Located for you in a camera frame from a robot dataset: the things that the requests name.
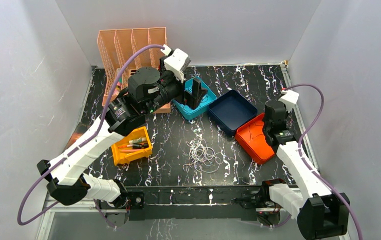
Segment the teal plastic tray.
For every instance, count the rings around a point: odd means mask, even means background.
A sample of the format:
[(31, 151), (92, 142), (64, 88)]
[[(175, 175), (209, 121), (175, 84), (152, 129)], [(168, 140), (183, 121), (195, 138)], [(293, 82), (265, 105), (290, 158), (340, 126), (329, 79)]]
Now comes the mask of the teal plastic tray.
[(209, 105), (217, 99), (216, 94), (198, 76), (186, 81), (184, 86), (184, 102), (176, 99), (172, 102), (186, 120), (205, 113)]

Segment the orange plastic tray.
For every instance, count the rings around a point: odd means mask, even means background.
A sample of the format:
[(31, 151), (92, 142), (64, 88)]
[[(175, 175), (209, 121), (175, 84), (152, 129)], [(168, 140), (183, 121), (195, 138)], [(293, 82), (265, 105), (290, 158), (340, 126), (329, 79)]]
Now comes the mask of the orange plastic tray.
[(235, 139), (257, 164), (265, 164), (275, 153), (263, 133), (264, 113), (237, 129)]

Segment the dark blue plastic tray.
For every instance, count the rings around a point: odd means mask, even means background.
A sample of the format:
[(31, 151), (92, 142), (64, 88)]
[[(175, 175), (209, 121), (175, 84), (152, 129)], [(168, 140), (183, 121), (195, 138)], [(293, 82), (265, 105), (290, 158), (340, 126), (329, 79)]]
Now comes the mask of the dark blue plastic tray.
[(228, 136), (257, 116), (257, 108), (235, 90), (229, 90), (208, 106), (208, 116)]

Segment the yellow plastic parts bin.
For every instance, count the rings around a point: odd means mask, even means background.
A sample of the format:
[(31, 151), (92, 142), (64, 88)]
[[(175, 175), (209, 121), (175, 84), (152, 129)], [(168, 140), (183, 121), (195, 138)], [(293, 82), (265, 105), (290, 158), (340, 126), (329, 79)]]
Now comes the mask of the yellow plastic parts bin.
[(148, 158), (153, 146), (145, 126), (133, 130), (128, 136), (111, 146), (114, 165), (129, 164), (132, 161)]

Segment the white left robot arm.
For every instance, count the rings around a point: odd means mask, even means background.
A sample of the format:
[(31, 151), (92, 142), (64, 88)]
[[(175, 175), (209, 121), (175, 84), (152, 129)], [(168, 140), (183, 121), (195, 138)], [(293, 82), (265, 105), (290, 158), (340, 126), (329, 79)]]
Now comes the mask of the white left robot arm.
[(176, 100), (197, 108), (208, 90), (198, 79), (193, 81), (190, 91), (185, 89), (185, 83), (171, 70), (138, 69), (128, 79), (127, 87), (62, 155), (38, 163), (38, 170), (48, 181), (50, 196), (65, 206), (82, 199), (106, 201), (115, 208), (125, 206), (129, 195), (119, 180), (93, 177), (85, 170), (105, 150), (142, 126), (146, 115), (161, 106)]

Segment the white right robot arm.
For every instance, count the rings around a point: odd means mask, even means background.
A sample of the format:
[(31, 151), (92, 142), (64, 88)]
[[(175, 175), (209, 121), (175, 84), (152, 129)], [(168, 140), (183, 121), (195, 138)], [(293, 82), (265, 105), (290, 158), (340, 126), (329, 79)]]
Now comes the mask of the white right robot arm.
[(306, 240), (343, 236), (347, 233), (349, 202), (346, 194), (339, 199), (321, 180), (317, 170), (306, 161), (295, 133), (287, 128), (289, 112), (285, 103), (269, 100), (265, 104), (263, 133), (267, 144), (283, 161), (296, 181), (301, 194), (295, 193), (282, 180), (264, 181), (260, 201), (266, 207), (278, 203), (296, 219), (301, 235)]

